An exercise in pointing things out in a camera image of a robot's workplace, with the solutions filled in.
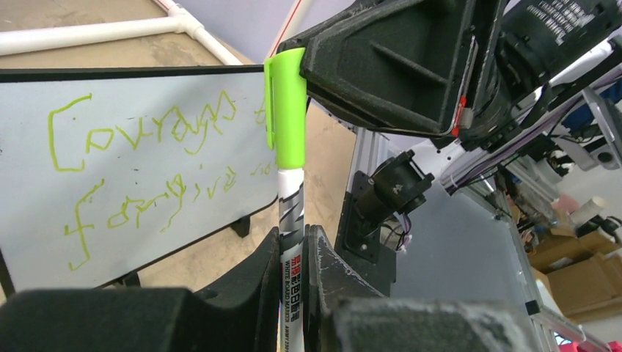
concrete floor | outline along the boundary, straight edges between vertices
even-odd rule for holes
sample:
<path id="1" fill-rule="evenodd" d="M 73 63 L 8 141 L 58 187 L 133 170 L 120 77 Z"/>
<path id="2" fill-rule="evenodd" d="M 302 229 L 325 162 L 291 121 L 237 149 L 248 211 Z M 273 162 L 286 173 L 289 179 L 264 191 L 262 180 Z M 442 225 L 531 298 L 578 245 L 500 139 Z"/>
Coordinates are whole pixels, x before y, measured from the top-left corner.
<path id="1" fill-rule="evenodd" d="M 151 0 L 0 0 L 0 9 L 0 31 L 165 16 Z M 220 64 L 199 43 L 185 34 L 162 34 L 0 57 L 0 68 Z M 333 241 L 355 138 L 352 132 L 315 107 L 311 107 L 307 116 L 306 222 L 322 224 Z M 184 286 L 198 290 L 251 254 L 275 224 L 276 204 L 252 217 L 250 236 L 241 239 L 232 230 L 218 232 L 140 271 L 142 284 Z"/>

purple cable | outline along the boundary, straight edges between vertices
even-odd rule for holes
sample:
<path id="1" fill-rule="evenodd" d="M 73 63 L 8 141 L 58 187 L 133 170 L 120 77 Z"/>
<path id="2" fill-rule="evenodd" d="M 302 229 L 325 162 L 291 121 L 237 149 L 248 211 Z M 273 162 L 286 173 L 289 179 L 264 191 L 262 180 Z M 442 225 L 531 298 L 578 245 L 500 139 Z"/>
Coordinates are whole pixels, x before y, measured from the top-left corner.
<path id="1" fill-rule="evenodd" d="M 620 73 L 616 73 L 615 75 L 612 74 L 610 76 L 612 77 L 608 78 L 605 81 L 605 83 L 596 85 L 595 89 L 601 89 L 610 84 L 613 84 L 616 80 L 622 77 Z M 516 143 L 512 144 L 510 147 L 506 147 L 503 151 L 501 151 L 496 156 L 474 167 L 471 171 L 469 171 L 466 175 L 464 175 L 457 182 L 458 186 L 463 186 L 465 183 L 469 182 L 472 178 L 476 177 L 477 175 L 481 174 L 485 170 L 489 169 L 491 166 L 497 165 L 499 162 L 506 159 L 509 155 L 514 154 L 518 149 L 525 146 L 527 143 L 531 142 L 535 137 L 537 137 L 539 134 L 544 132 L 551 125 L 555 124 L 561 117 L 563 117 L 562 115 L 565 114 L 569 109 L 571 109 L 572 106 L 576 105 L 580 99 L 582 99 L 580 96 L 580 93 L 577 93 L 577 95 L 574 98 L 558 106 L 555 109 L 557 111 L 554 114 L 550 114 L 542 124 L 540 124 L 538 127 L 531 130 L 529 133 L 525 134 Z"/>

